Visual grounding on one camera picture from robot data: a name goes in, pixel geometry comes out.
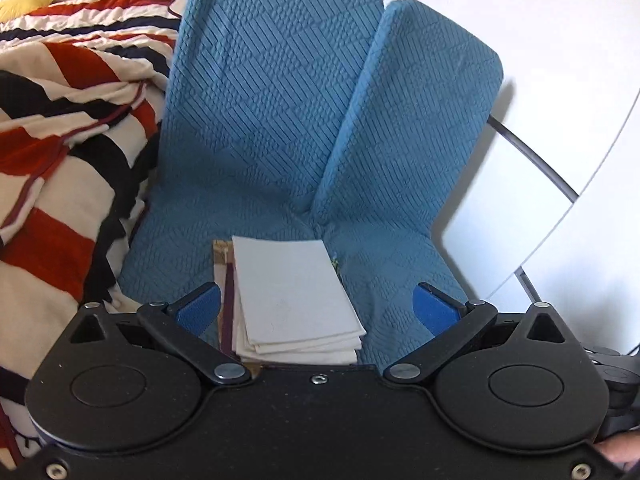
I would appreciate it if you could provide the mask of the person's hand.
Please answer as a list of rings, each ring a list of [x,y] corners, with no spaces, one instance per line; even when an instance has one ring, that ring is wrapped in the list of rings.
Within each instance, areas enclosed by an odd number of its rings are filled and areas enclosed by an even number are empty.
[[[638,429],[616,434],[596,444],[598,451],[623,470],[631,470],[640,460],[640,431]]]

